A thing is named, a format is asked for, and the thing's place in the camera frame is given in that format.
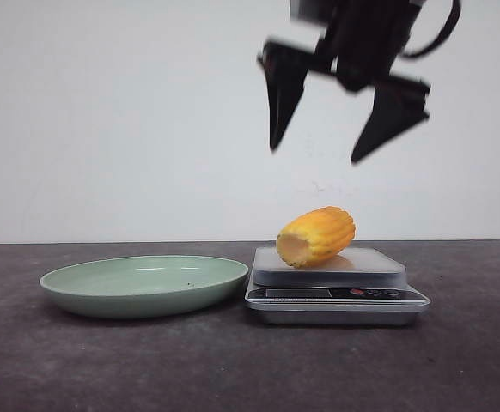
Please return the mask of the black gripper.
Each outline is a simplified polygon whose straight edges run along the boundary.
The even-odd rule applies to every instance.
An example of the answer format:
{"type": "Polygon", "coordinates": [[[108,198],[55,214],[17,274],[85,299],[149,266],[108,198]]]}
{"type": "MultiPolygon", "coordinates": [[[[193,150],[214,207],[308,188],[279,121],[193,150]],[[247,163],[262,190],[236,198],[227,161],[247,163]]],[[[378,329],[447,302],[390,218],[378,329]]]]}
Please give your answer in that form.
{"type": "Polygon", "coordinates": [[[374,83],[372,112],[355,143],[357,164],[387,142],[429,119],[427,82],[389,75],[410,38],[421,1],[291,1],[290,17],[326,29],[314,52],[268,39],[257,61],[270,110],[269,146],[280,145],[300,102],[309,71],[335,75],[348,91],[374,83]]]}

